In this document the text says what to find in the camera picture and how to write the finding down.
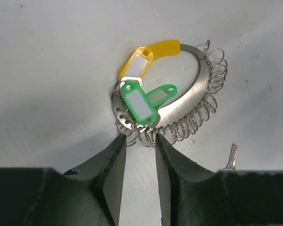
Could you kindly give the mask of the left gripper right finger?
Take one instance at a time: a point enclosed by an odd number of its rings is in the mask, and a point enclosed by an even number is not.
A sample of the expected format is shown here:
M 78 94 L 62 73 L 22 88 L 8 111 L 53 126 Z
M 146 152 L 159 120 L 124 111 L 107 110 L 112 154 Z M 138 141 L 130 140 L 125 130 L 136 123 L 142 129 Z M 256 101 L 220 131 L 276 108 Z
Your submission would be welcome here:
M 283 171 L 212 172 L 155 141 L 164 226 L 283 226 Z

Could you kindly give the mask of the metal keyring with yellow handle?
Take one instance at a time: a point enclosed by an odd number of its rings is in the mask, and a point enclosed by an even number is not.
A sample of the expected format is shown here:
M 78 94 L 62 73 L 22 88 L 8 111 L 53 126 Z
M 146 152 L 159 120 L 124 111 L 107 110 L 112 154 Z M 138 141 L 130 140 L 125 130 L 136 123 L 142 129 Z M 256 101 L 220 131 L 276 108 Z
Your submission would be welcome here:
M 138 124 L 121 96 L 120 88 L 125 81 L 137 81 L 144 90 L 142 78 L 123 77 L 121 81 L 117 81 L 111 92 L 111 105 L 116 117 L 117 132 L 125 133 L 129 137 L 128 146 L 141 142 L 145 147 L 154 147 L 157 134 L 167 138 L 171 144 L 182 141 L 195 134 L 203 122 L 209 120 L 210 115 L 216 112 L 215 94 L 224 86 L 228 63 L 224 50 L 210 50 L 209 46 L 210 43 L 206 42 L 204 49 L 200 50 L 191 45 L 181 44 L 178 40 L 164 40 L 148 46 L 154 55 L 153 62 L 185 51 L 192 54 L 197 63 L 195 79 L 188 89 L 181 95 L 177 93 L 175 97 L 158 107 L 160 119 L 154 128 Z

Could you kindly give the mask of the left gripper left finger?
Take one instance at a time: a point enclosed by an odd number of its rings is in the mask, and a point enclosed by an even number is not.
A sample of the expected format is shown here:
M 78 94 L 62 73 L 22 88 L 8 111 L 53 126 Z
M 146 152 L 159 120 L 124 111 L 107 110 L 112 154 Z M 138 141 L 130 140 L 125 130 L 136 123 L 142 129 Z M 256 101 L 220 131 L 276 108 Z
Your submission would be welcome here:
M 59 173 L 52 168 L 0 168 L 0 226 L 117 226 L 126 138 Z

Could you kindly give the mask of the green tag key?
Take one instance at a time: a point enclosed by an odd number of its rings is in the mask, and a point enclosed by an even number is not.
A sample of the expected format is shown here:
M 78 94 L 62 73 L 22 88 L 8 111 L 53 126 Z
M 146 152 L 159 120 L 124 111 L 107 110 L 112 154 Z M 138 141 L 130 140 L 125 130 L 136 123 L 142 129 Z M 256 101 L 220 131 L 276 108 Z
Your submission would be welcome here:
M 146 96 L 154 107 L 158 107 L 175 97 L 176 94 L 177 87 L 173 84 L 166 84 L 148 92 Z
M 137 81 L 129 80 L 123 82 L 120 90 L 134 120 L 142 126 L 154 128 L 160 119 L 158 116 L 158 107 L 161 105 L 158 95 L 161 91 L 160 87 L 145 93 Z

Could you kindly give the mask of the yellow tag key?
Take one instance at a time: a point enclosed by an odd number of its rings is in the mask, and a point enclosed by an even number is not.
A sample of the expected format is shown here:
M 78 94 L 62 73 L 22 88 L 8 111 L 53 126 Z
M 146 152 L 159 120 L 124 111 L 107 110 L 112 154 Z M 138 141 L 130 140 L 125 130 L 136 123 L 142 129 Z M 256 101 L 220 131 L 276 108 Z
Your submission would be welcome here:
M 142 78 L 153 63 L 153 59 L 154 55 L 149 47 L 138 47 L 132 53 L 129 60 L 119 69 L 118 80 L 121 81 L 123 77 Z

